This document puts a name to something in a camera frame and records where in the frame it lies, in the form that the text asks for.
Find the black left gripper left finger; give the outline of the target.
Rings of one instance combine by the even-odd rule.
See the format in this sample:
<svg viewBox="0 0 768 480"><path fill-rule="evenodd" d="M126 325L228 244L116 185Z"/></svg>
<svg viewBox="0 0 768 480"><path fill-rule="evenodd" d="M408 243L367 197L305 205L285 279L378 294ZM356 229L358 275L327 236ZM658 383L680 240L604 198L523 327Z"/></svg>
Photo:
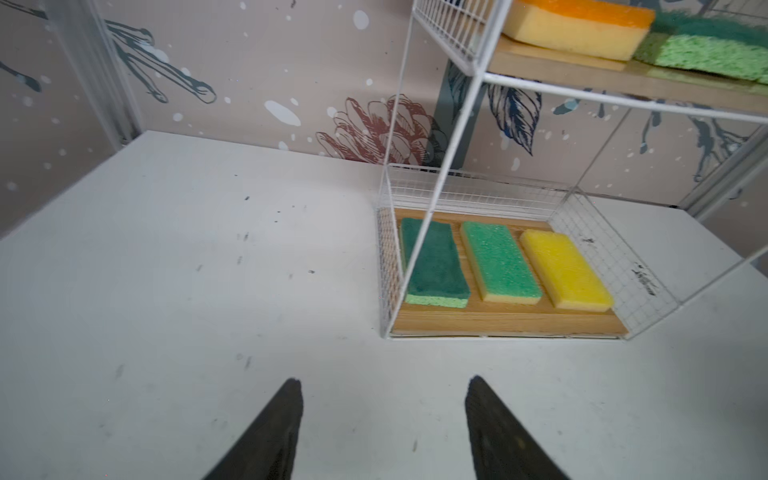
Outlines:
<svg viewBox="0 0 768 480"><path fill-rule="evenodd" d="M303 407L301 382L287 379L204 479L290 479Z"/></svg>

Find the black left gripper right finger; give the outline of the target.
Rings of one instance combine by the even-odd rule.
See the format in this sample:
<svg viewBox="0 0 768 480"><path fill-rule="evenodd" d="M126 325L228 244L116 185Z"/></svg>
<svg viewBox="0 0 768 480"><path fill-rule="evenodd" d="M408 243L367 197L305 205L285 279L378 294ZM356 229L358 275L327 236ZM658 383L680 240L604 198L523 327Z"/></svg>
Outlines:
<svg viewBox="0 0 768 480"><path fill-rule="evenodd" d="M469 382L465 412L478 479L567 477L479 375Z"/></svg>

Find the light green sponge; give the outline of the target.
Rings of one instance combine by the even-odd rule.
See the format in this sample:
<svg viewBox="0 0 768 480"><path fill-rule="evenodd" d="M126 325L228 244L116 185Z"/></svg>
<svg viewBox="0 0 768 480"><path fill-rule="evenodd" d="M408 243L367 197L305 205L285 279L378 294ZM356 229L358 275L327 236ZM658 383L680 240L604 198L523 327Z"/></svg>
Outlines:
<svg viewBox="0 0 768 480"><path fill-rule="evenodd" d="M535 305L541 300L541 288L508 226L468 221L460 234L484 302Z"/></svg>

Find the yellow sponge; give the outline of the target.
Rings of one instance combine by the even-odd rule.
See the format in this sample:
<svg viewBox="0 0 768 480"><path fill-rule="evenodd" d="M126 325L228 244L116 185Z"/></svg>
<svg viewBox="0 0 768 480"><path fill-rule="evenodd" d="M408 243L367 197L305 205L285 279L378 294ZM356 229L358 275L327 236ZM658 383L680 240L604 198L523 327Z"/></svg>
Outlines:
<svg viewBox="0 0 768 480"><path fill-rule="evenodd" d="M520 242L555 308L597 313L613 308L613 297L568 236L526 230Z"/></svg>

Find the dark green sponge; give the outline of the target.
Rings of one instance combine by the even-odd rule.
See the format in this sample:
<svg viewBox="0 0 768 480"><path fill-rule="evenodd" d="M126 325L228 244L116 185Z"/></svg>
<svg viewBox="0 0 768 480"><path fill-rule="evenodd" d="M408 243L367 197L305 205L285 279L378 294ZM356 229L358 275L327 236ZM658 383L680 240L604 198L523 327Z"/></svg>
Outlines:
<svg viewBox="0 0 768 480"><path fill-rule="evenodd" d="M633 54L637 61L765 85L767 29L722 17L662 12Z"/></svg>
<svg viewBox="0 0 768 480"><path fill-rule="evenodd" d="M451 225L431 221L407 287L411 305L463 309L470 289Z"/></svg>

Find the orange sponge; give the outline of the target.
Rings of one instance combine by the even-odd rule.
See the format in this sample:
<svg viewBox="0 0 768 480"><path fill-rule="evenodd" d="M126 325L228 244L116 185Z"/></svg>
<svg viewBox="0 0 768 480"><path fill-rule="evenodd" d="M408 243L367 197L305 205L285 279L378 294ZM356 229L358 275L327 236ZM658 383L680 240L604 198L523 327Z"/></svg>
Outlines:
<svg viewBox="0 0 768 480"><path fill-rule="evenodd" d="M521 43L609 60L630 60L656 12L605 1L514 1L502 33Z"/></svg>

